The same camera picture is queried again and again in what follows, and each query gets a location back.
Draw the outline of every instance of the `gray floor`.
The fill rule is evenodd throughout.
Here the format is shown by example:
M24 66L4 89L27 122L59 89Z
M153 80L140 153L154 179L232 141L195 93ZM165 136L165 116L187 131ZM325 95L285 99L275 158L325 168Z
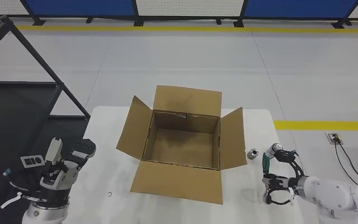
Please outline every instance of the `gray floor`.
M222 91L223 108L267 109L274 120L358 120L358 34L23 33L90 113L129 106L133 95L151 105L156 85L176 85ZM2 81L50 81L12 35L0 52ZM53 110L79 113L66 96ZM358 166L357 132L339 133ZM278 134L286 149L298 149L309 175L351 183L324 131ZM315 208L301 204L313 223Z

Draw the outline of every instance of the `yellow floor line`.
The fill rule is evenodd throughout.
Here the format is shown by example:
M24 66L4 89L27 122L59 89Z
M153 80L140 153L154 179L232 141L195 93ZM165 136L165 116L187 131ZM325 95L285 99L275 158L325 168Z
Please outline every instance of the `yellow floor line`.
M276 130L358 130L358 122L274 121Z
M40 31L197 31L197 32L290 32L290 33L358 33L358 29L296 29L269 27L197 27L197 26L17 26L20 30Z

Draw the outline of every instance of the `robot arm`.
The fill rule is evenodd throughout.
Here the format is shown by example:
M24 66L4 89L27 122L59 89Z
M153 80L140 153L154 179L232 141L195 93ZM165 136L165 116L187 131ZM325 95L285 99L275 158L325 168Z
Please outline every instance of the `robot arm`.
M36 191L20 188L10 181L10 184L20 192L17 197L10 199L1 208L25 198L31 200L31 204L22 218L22 223L61 224L67 217L68 195L71 187L76 182L81 168L95 154L96 145L89 139L83 139L72 148L72 152L66 160L61 157L61 151L62 140L53 138L45 161L40 155L20 157L25 169L44 167L41 172L41 180L36 186ZM11 176L16 174L12 174L12 171L7 169L4 175L11 180L14 179Z
M289 163L295 170L296 177L287 178L269 173L270 159L263 155L263 183L266 192L263 201L266 204L284 205L291 202L295 195L317 205L318 218L320 223L342 223L342 220L335 217L335 211L357 212L358 186L349 186L335 180L321 180L314 176L305 176L302 169L294 161L295 151L278 150L274 157L279 162ZM291 192L291 198L285 202L272 200L271 193L276 190L286 190ZM346 223L358 223L358 216L354 220L345 220Z

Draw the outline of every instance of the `open cardboard box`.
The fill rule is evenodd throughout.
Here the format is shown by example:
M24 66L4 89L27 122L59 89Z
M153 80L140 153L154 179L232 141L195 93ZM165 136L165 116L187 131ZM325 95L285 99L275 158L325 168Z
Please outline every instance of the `open cardboard box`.
M242 108L222 93L157 86L153 110L133 97L117 149L140 160L131 192L222 204L221 170L246 164Z

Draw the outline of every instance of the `table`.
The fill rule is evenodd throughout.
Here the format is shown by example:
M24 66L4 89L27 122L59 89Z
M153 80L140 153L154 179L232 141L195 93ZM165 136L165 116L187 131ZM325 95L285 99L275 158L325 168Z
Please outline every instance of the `table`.
M72 187L64 223L304 223L296 200L286 206L263 203L261 157L222 171L223 205L129 192L139 161L116 149L128 111L129 107L94 109L84 138L91 139L97 151ZM223 109L222 116L231 111ZM244 134L246 151L256 148L262 154L279 142L267 110L244 110ZM294 176L288 164L277 161L270 171ZM289 198L289 193L277 193L276 201Z

